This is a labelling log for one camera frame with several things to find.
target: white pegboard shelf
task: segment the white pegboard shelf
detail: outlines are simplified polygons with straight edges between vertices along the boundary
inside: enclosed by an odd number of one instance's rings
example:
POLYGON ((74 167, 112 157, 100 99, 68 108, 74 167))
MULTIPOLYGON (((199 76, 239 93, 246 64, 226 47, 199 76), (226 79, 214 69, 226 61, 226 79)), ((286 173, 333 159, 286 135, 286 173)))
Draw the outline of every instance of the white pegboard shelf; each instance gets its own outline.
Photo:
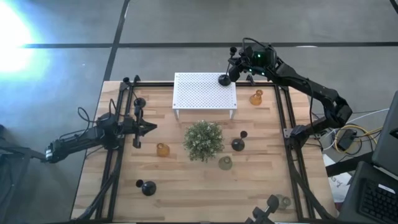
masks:
POLYGON ((175 73, 173 110, 230 110, 233 118, 237 108, 236 86, 222 86, 218 77, 224 73, 175 73))

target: orange glass vase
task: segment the orange glass vase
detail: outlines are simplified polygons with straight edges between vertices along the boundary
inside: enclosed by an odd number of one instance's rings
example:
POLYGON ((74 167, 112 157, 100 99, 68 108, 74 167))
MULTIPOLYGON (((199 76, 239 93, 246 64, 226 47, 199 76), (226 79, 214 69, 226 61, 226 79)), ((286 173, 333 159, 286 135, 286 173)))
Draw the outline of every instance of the orange glass vase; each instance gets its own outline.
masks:
POLYGON ((156 146, 156 154, 159 157, 167 157, 170 155, 170 148, 168 145, 163 144, 163 143, 159 143, 156 146))
POLYGON ((262 102, 261 95, 262 95, 262 90, 257 90, 256 94, 250 96, 250 103, 253 104, 254 106, 260 105, 262 102))

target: bright light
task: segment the bright light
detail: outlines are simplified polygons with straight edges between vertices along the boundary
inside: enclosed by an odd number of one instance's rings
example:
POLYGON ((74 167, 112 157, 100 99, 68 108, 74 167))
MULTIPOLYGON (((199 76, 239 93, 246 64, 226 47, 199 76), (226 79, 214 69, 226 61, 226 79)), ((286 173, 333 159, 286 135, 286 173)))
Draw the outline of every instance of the bright light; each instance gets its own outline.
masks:
POLYGON ((24 69, 30 62, 33 49, 20 49, 31 43, 27 26, 5 2, 0 1, 0 77, 24 69))

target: wooden tabletop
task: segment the wooden tabletop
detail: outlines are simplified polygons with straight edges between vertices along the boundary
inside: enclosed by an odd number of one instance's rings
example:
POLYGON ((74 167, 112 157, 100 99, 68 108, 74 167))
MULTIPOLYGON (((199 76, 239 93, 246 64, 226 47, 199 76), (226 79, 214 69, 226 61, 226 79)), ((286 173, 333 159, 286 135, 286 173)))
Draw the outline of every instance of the wooden tabletop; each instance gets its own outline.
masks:
MULTIPOLYGON (((119 84, 104 83, 96 117, 108 111, 111 98, 117 100, 119 84)), ((132 146, 133 135, 126 136, 114 222, 244 222, 252 216, 255 206, 266 207, 271 194, 292 199, 292 205, 271 214, 271 220, 297 221, 274 88, 237 87, 238 110, 232 120, 228 110, 194 110, 181 111, 177 121, 172 111, 172 87, 140 87, 135 88, 135 93, 146 99, 144 119, 157 124, 157 129, 141 137, 141 149, 132 146), (257 89, 264 92, 262 103, 253 106, 249 97, 257 89), (198 120, 217 122, 223 129, 225 149, 208 163, 190 161, 182 146, 185 128, 198 120), (231 141, 238 138, 241 131, 248 132, 244 139, 246 147, 236 152, 231 148, 231 141), (158 143, 170 147, 169 157, 157 157, 158 143), (218 160, 223 156, 231 156, 232 169, 225 171, 218 167, 218 160), (154 181, 156 193, 150 197, 142 194, 136 187, 138 179, 154 181)), ((307 96, 294 89, 290 89, 290 96, 297 124, 308 124, 307 96)), ((285 104, 284 109, 289 124, 285 104)), ((326 210, 336 216, 319 147, 305 146, 303 156, 311 191, 326 210)), ((78 217, 98 193, 105 158, 106 151, 99 150, 86 159, 72 218, 78 217)), ((307 213, 303 194, 300 198, 307 213)))

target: yellow cable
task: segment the yellow cable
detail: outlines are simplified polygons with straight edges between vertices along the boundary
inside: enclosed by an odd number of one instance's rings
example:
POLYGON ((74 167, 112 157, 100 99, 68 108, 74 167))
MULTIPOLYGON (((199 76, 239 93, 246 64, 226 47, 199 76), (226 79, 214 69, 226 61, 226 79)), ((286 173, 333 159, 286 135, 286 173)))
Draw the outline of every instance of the yellow cable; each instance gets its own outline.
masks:
POLYGON ((337 137, 338 137, 340 131, 343 130, 343 128, 356 128, 356 129, 360 129, 360 130, 362 130, 362 131, 364 132, 364 135, 363 135, 363 136, 368 136, 368 135, 370 135, 370 136, 371 136, 371 139, 374 141, 374 143, 377 144, 377 141, 376 141, 375 138, 372 136, 372 133, 375 132, 375 131, 380 130, 382 127, 377 128, 377 129, 372 130, 372 131, 367 131, 367 130, 365 130, 364 128, 362 128, 362 127, 360 127, 360 126, 352 125, 352 124, 349 124, 349 125, 346 125, 346 126, 342 127, 340 130, 338 130, 338 132, 336 133, 336 136, 335 136, 335 149, 336 149, 336 151, 338 151, 338 152, 340 152, 340 153, 346 153, 346 151, 348 151, 348 150, 350 149, 350 147, 351 147, 351 146, 350 146, 348 149, 346 149, 346 150, 344 150, 344 151, 339 150, 338 147, 337 147, 337 137))

